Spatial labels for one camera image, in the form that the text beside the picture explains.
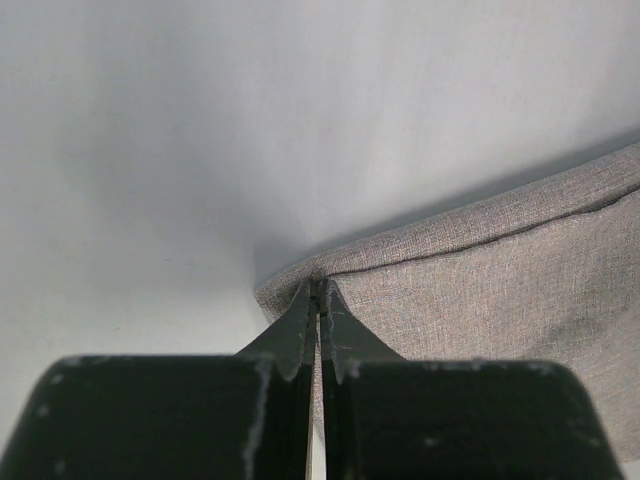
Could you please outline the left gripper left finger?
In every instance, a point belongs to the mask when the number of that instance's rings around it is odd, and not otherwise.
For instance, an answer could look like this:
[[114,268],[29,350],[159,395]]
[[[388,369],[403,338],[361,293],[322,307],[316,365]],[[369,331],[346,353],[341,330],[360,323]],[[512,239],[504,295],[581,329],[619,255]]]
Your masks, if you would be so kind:
[[5,479],[307,479],[316,289],[234,355],[78,355],[36,383]]

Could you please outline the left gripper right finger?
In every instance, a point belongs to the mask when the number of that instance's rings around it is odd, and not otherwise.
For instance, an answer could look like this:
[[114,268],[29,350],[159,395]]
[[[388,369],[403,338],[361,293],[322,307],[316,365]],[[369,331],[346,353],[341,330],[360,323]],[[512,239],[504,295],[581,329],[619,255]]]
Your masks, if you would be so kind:
[[620,479],[577,377],[547,361],[409,361],[321,284],[331,479]]

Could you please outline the grey cloth napkin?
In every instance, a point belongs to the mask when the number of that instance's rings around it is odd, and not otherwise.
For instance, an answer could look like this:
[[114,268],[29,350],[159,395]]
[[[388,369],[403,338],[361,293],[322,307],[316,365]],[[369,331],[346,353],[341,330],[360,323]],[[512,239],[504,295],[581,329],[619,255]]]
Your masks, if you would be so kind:
[[590,392],[639,457],[639,148],[312,256],[255,294],[269,319],[307,279],[400,355],[542,359]]

